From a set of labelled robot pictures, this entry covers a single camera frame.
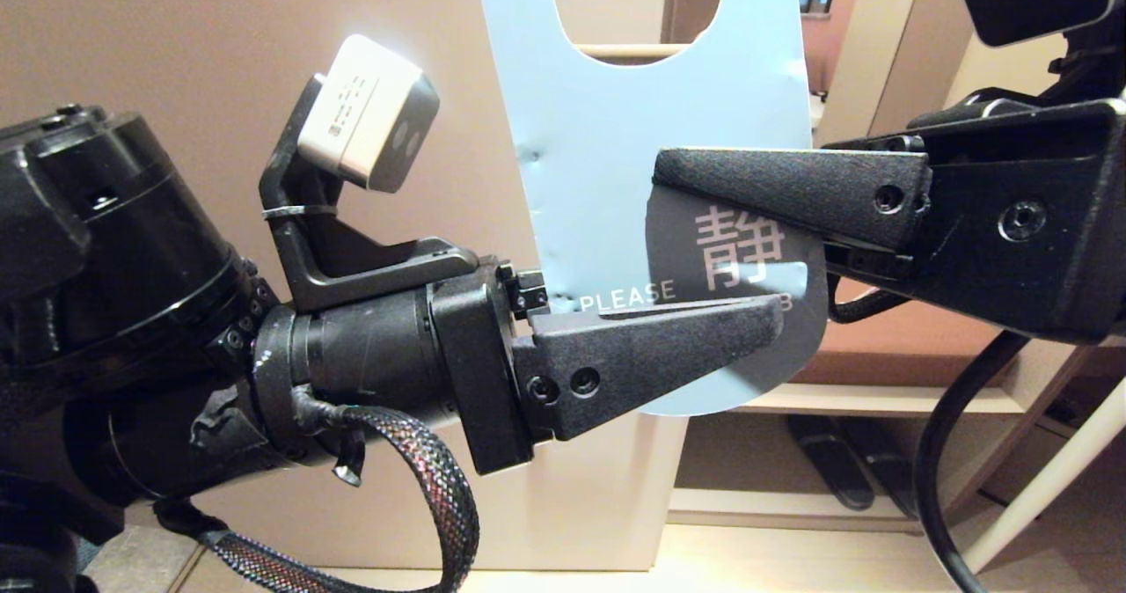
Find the door hanger hole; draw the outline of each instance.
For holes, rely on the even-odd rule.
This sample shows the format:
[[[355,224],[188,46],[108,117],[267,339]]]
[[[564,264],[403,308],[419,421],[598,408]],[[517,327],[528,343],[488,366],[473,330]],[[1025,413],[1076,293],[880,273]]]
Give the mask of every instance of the door hanger hole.
[[[712,25],[718,5],[720,0],[555,0],[571,44],[613,65],[645,65],[676,54],[677,44],[695,43]]]

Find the cable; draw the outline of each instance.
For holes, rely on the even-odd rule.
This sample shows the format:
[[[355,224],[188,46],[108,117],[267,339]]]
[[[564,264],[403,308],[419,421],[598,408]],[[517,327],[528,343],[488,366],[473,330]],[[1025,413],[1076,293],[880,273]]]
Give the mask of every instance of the cable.
[[[969,366],[966,366],[965,371],[942,394],[935,412],[927,421],[922,437],[919,438],[919,451],[915,455],[914,467],[919,521],[927,532],[927,539],[930,541],[938,561],[964,593],[988,593],[988,591],[966,566],[957,546],[954,545],[954,539],[950,538],[949,529],[946,527],[942,506],[938,500],[938,466],[946,440],[950,437],[950,431],[954,430],[954,424],[962,416],[966,405],[969,405],[969,401],[977,395],[977,392],[989,384],[1026,344],[1028,344],[1028,338],[1007,332],[1007,330],[993,338],[985,350],[975,357]]]
[[[876,289],[870,295],[861,296],[852,302],[837,302],[837,287],[840,285],[839,273],[829,276],[829,320],[840,325],[864,321],[865,317],[887,312],[888,308],[899,307],[910,300],[908,297],[895,295],[895,293]]]
[[[441,581],[414,593],[452,593],[476,557],[481,525],[465,474],[446,444],[426,424],[397,410],[329,405],[294,389],[298,422],[366,425],[381,433],[410,465],[430,505],[441,545]],[[388,593],[345,582],[240,536],[207,516],[187,498],[161,501],[153,511],[166,529],[195,538],[242,577],[275,593]]]

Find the screw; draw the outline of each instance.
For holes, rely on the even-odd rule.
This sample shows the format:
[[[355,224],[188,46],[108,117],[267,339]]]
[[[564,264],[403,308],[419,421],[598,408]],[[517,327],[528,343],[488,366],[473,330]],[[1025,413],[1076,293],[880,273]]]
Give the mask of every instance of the screw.
[[[66,127],[66,116],[53,115],[39,120],[39,128],[44,132],[53,132],[56,128]]]
[[[892,215],[892,213],[899,212],[901,205],[903,205],[903,191],[899,187],[885,183],[883,187],[876,188],[876,196],[873,197],[873,204],[876,205],[877,212],[884,213],[884,215]]]
[[[497,266],[497,280],[511,280],[516,279],[516,269],[512,268],[511,263],[504,261],[502,264]]]
[[[113,197],[109,197],[109,196],[97,196],[93,199],[93,207],[92,208],[93,209],[101,209],[101,208],[108,207],[108,205],[113,204],[114,201],[116,201],[116,199],[113,199]]]
[[[1047,221],[1048,212],[1044,204],[1036,199],[1022,199],[1001,213],[997,227],[1006,240],[1020,243],[1040,232]]]
[[[551,377],[535,376],[528,380],[528,393],[540,404],[552,404],[560,397],[560,385],[556,385]]]
[[[596,369],[583,366],[571,376],[571,389],[580,397],[588,397],[598,389],[599,381],[602,381]]]

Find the chinese character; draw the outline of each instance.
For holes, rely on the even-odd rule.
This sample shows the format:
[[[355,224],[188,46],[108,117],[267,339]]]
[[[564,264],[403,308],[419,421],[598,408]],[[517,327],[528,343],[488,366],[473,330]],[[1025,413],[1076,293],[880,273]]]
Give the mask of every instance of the chinese character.
[[[758,284],[767,277],[767,261],[781,259],[786,236],[777,221],[744,212],[736,216],[734,209],[721,212],[712,205],[707,215],[696,217],[696,224],[700,235],[696,245],[704,245],[708,291],[715,291],[721,277],[724,288],[741,281]]]

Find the screw hole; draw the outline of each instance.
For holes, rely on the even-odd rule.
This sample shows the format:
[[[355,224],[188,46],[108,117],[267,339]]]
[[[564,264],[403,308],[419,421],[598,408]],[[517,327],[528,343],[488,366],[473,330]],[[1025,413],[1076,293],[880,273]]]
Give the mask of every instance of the screw hole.
[[[602,381],[602,377],[599,376],[596,369],[590,368],[590,366],[583,366],[571,376],[571,389],[579,397],[590,397],[593,395],[598,385]]]
[[[1009,241],[1027,241],[1044,228],[1048,213],[1042,201],[1025,199],[1017,201],[1001,213],[998,230]]]
[[[536,376],[528,381],[528,393],[540,404],[551,405],[560,397],[560,385],[551,377]]]
[[[903,191],[899,187],[885,183],[883,187],[876,188],[876,196],[873,197],[873,204],[876,205],[877,212],[884,213],[884,215],[893,215],[903,205]]]

